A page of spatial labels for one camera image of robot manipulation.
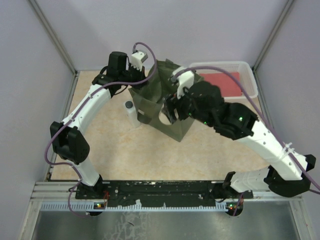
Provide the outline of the cream bottle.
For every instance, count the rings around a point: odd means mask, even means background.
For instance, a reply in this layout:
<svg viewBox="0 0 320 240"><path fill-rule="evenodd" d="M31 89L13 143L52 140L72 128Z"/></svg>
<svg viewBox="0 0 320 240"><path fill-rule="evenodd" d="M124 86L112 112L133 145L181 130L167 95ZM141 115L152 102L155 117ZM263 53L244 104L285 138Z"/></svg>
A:
<svg viewBox="0 0 320 240"><path fill-rule="evenodd" d="M160 122L166 126L170 126L173 124L170 117L168 117L162 110L159 112L158 118Z"/></svg>

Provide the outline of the green canvas bag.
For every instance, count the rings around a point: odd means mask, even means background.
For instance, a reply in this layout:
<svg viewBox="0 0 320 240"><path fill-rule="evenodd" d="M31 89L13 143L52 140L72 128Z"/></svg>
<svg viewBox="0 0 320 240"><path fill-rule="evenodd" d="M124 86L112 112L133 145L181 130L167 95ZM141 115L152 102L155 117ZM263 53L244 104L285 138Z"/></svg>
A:
<svg viewBox="0 0 320 240"><path fill-rule="evenodd" d="M172 125L165 125L160 121L159 113L164 98L175 93L178 89L178 86L170 81L170 76L179 67L178 64L169 59L158 60L156 72L147 85L140 89L134 87L129 89L136 109L137 120L157 129L177 142L182 141L194 120L189 117L185 120L177 120Z"/></svg>

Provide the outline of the white bottle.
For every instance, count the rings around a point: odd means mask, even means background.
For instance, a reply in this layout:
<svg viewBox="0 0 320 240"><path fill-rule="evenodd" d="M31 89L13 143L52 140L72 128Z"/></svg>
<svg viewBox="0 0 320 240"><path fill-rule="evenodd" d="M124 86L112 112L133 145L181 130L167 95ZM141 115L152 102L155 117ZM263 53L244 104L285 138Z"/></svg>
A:
<svg viewBox="0 0 320 240"><path fill-rule="evenodd" d="M134 103L130 100L126 101L124 103L124 109L131 125L134 128L138 128L141 123L138 121L138 115Z"/></svg>

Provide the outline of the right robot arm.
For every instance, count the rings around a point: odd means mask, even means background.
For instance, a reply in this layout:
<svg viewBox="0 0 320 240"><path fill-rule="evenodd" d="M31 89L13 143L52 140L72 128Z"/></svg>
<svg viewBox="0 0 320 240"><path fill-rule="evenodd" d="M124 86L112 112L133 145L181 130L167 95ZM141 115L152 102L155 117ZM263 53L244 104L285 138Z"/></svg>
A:
<svg viewBox="0 0 320 240"><path fill-rule="evenodd" d="M229 172L223 192L235 198L246 191L270 190L282 197L295 197L310 190L311 181L305 173L314 168L316 158L301 155L289 145L281 144L266 125L247 106L225 102L219 87L206 81L184 87L164 99L161 109L170 124L193 118L216 133L244 144L264 159L269 166L247 172Z"/></svg>

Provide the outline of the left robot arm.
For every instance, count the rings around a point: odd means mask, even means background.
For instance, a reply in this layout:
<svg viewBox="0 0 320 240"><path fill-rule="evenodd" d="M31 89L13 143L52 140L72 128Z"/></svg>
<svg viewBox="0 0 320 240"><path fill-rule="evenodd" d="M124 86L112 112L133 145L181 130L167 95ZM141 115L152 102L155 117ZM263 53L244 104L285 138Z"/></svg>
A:
<svg viewBox="0 0 320 240"><path fill-rule="evenodd" d="M87 186L87 194L95 199L103 195L104 186L89 159L86 130L100 109L122 86L141 86L140 81L146 78L143 63L147 58L147 53L141 50L134 51L131 56L113 51L109 55L108 65L94 78L78 106L61 122L54 121L50 126L50 134L54 139L53 151L77 170L80 182Z"/></svg>

